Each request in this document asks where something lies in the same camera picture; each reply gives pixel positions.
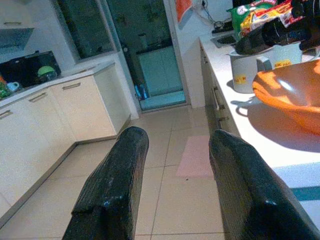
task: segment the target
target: orange bowl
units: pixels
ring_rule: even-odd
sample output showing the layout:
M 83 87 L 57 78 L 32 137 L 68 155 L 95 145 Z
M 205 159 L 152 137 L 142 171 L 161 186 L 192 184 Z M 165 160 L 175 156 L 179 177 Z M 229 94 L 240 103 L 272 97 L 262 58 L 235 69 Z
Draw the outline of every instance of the orange bowl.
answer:
M 258 72 L 252 88 L 263 103 L 320 135 L 320 60 Z

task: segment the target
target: pink mat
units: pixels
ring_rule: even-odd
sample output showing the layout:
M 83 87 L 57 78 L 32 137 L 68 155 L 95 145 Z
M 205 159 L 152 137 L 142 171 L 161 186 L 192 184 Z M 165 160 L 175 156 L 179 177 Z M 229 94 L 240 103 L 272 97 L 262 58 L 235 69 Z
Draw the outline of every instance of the pink mat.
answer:
M 209 161 L 209 136 L 190 136 L 186 142 L 176 176 L 212 177 Z

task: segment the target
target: drawer handle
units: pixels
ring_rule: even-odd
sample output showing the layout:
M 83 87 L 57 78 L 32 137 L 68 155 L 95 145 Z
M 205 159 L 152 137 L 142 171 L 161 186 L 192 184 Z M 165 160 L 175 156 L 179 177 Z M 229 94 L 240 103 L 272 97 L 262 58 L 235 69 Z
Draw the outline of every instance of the drawer handle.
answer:
M 212 88 L 211 89 L 211 91 L 212 91 L 212 94 L 213 94 L 213 98 L 214 98 L 214 101 L 215 101 L 215 105 L 216 105 L 216 110 L 217 111 L 220 111 L 220 110 L 222 110 L 222 109 L 225 109 L 225 105 L 223 105 L 223 104 L 220 104 L 219 102 L 218 102 L 218 98 L 217 98 L 217 95 L 216 95 L 216 91 L 218 90 L 218 88 L 215 86 L 214 88 Z
M 72 84 L 72 85 L 69 85 L 69 86 L 64 86 L 64 87 L 62 87 L 62 89 L 63 90 L 73 89 L 73 88 L 80 87 L 80 85 L 81 85 L 81 82 L 78 82 L 76 84 Z
M 44 93 L 40 94 L 39 96 L 36 96 L 36 97 L 34 97 L 34 98 L 29 99 L 29 102 L 35 103 L 35 102 L 37 102 L 37 101 L 45 98 L 46 96 L 47 96 L 47 93 L 44 92 Z
M 0 120 L 10 116 L 11 114 L 14 114 L 14 113 L 10 110 L 0 113 Z
M 223 129 L 221 126 L 221 122 L 229 120 L 228 116 L 220 117 L 217 119 L 218 129 Z
M 20 21 L 6 21 L 3 24 L 4 25 L 21 25 L 22 22 L 20 22 Z

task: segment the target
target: kettle handle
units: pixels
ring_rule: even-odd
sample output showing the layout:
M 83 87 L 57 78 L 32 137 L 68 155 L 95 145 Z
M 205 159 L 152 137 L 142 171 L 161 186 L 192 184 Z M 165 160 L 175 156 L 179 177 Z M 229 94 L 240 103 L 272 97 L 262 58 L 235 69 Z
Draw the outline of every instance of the kettle handle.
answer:
M 256 58 L 256 67 L 258 69 L 258 72 L 272 70 L 270 59 L 265 56 L 259 56 Z

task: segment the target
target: kitchen counter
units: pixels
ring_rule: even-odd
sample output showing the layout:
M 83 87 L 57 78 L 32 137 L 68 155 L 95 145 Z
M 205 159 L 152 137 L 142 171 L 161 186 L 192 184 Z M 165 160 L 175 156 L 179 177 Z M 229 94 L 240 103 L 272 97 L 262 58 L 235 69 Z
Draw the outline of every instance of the kitchen counter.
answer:
M 31 94 L 34 94 L 35 92 L 41 91 L 43 89 L 46 89 L 48 87 L 51 87 L 53 85 L 57 85 L 57 84 L 62 84 L 65 82 L 69 82 L 72 80 L 76 80 L 76 79 L 80 79 L 80 78 L 84 78 L 87 76 L 91 76 L 94 75 L 98 72 L 100 72 L 101 70 L 114 65 L 115 62 L 114 61 L 108 61 L 105 63 L 100 63 L 98 65 L 92 66 L 92 67 L 75 67 L 73 69 L 70 69 L 68 71 L 64 71 L 61 73 L 61 76 L 55 80 L 51 80 L 51 81 L 47 81 L 44 82 L 42 84 L 39 85 L 35 85 L 33 87 L 28 87 L 26 89 L 22 89 L 16 93 L 13 93 L 11 96 L 0 100 L 0 108 L 11 104 L 15 101 L 18 101 L 22 98 L 25 98 Z
M 240 136 L 253 145 L 290 188 L 320 186 L 320 135 L 303 130 L 281 111 L 263 104 L 254 93 L 233 89 L 233 47 L 217 48 L 207 34 L 200 44 Z

